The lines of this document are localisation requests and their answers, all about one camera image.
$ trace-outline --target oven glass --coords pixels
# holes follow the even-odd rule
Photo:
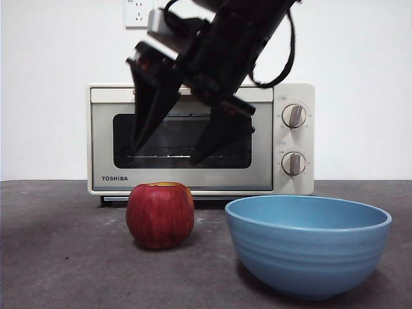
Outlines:
[[[145,146],[131,154],[133,121],[134,114],[117,114],[113,118],[113,158],[119,169],[246,169],[252,163],[249,135],[191,165],[191,152],[209,122],[206,114],[169,115]]]

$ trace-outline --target power socket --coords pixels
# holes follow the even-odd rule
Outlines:
[[[126,28],[147,27],[153,0],[124,0],[124,25]]]

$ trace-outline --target oven knob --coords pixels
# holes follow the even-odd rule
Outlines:
[[[304,171],[306,162],[300,153],[287,153],[282,159],[282,168],[286,174],[297,176]]]
[[[302,105],[289,105],[282,112],[282,120],[291,129],[300,127],[306,120],[306,111]]]

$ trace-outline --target black cable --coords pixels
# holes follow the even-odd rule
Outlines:
[[[173,27],[173,24],[170,22],[170,19],[169,19],[169,16],[170,16],[169,9],[170,9],[170,7],[171,7],[173,4],[175,4],[175,3],[178,2],[178,1],[179,1],[179,0],[170,0],[170,1],[166,4],[166,6],[164,7],[164,9],[163,9],[166,25],[167,25],[170,29],[173,29],[174,27]]]
[[[295,60],[295,26],[294,26],[294,21],[292,19],[292,16],[290,14],[290,10],[288,11],[287,16],[288,16],[289,21],[290,21],[290,30],[291,30],[291,34],[290,34],[290,54],[289,54],[288,62],[285,64],[285,67],[283,68],[283,70],[279,74],[279,76],[276,77],[271,82],[267,82],[267,83],[261,83],[261,82],[255,81],[254,76],[253,76],[253,69],[254,68],[251,68],[251,70],[249,72],[249,77],[250,77],[250,79],[252,79],[252,81],[255,83],[255,85],[259,88],[272,88],[272,87],[276,86],[277,84],[282,82],[286,78],[286,76],[288,76],[288,74],[292,70],[292,66],[294,65],[294,60]]]

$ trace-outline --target ceramic bowl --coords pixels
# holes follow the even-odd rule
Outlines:
[[[273,289],[321,300],[362,283],[391,225],[386,211],[316,196],[255,196],[225,207],[242,263]]]

